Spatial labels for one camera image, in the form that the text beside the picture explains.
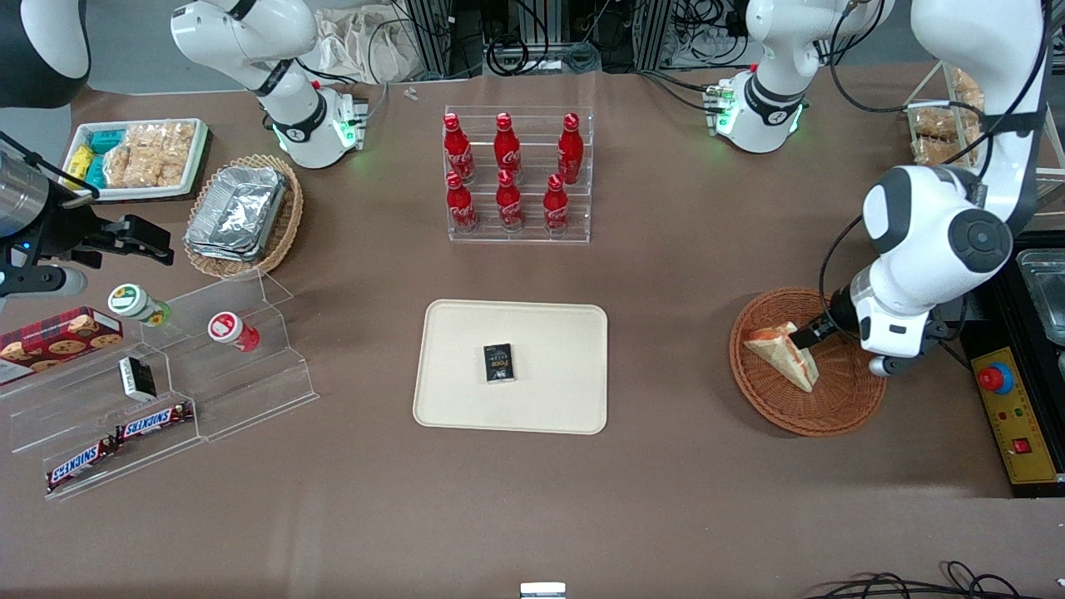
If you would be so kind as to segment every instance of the red button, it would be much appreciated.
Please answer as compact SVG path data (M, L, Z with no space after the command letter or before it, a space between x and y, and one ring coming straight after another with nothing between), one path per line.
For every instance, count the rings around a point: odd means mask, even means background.
M1032 453L1032 444L1028 442L1028 438L1014 439L1013 451L1014 453Z
M980 382L981 387L988 391L998 391L1005 385L1005 377L1002 376L1002 371L993 366L981 369L980 373L977 374L977 381Z

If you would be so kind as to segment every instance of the sandwich slice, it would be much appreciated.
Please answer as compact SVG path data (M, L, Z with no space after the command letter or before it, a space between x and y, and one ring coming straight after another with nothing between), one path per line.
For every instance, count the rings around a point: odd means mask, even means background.
M751 333L743 345L769 362L796 387L812 393L818 377L817 365L809 350L800 350L791 342L788 336L796 330L798 327L792 322L759 328Z

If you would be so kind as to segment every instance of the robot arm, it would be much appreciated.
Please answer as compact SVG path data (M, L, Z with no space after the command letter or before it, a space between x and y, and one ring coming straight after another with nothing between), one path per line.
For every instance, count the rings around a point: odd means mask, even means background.
M88 79L84 0L0 0L0 108L58 108ZM167 231L138 218L99 218L88 203L48 179L54 166L3 135L23 160L0 150L0 308L13 294L77 295L85 275L72 268L37 265L58 258L98 269L101 252L174 261Z
M933 310L984 284L1010 259L1013 237L1035 211L1045 106L1038 0L917 0L912 19L921 45L980 84L986 123L1014 114L990 136L982 178L955 166L896 166L881 177L863 206L880 258L835 293L832 319L792 335L800 347L809 346L834 331L834 320L879 356L870 369L881 375L946 337Z
M259 97L281 147L300 166L329 166L356 146L351 96L316 90L292 68L317 42L314 15L302 0L192 2L174 11L170 33L189 60Z
M794 130L800 106L820 58L814 42L854 35L887 18L895 0L751 0L747 27L765 47L757 69L722 79L712 106L724 112L715 131L740 149L764 153L781 147Z

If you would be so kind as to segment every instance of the white tray of snacks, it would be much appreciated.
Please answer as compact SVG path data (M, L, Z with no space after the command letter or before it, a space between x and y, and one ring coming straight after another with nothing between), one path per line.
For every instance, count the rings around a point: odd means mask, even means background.
M198 118L88 123L75 131L63 171L99 187L100 204L163 200L192 191L207 141Z

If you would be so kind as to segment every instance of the yellow control panel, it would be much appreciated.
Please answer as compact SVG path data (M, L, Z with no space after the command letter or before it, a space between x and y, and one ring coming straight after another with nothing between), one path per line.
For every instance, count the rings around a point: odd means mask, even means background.
M1009 347L971 360L987 419L1015 485L1054 483L1058 471Z

